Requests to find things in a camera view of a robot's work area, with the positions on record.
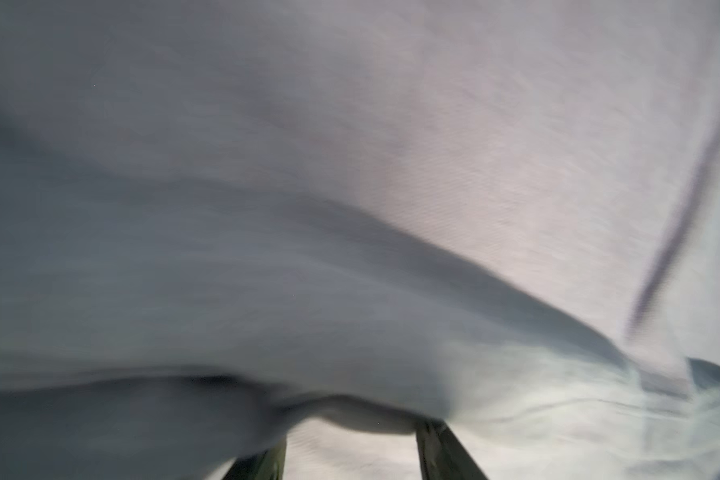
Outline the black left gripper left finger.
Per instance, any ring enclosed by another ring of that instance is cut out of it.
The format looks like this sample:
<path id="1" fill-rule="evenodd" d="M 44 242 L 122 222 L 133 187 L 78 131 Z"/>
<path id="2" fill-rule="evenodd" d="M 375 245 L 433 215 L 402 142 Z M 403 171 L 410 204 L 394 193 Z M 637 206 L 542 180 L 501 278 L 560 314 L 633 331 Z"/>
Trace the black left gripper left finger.
<path id="1" fill-rule="evenodd" d="M 285 470 L 287 441 L 246 458 L 233 461 L 223 480 L 282 480 Z"/>

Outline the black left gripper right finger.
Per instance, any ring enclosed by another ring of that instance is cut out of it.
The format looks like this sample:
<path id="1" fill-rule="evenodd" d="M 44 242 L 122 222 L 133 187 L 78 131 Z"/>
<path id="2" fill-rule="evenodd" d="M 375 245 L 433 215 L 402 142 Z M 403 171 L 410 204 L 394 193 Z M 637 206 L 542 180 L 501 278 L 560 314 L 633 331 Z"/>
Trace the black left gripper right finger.
<path id="1" fill-rule="evenodd" d="M 416 424 L 419 465 L 423 480 L 487 480 L 453 431 L 442 421 Z"/>

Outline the purple trousers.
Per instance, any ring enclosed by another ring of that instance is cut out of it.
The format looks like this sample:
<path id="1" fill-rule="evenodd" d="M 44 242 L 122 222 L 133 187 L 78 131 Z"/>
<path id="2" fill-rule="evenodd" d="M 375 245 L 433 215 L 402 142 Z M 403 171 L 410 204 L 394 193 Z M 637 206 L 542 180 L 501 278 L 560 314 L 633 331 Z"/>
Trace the purple trousers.
<path id="1" fill-rule="evenodd" d="M 0 479 L 720 479 L 720 1 L 0 1 Z"/>

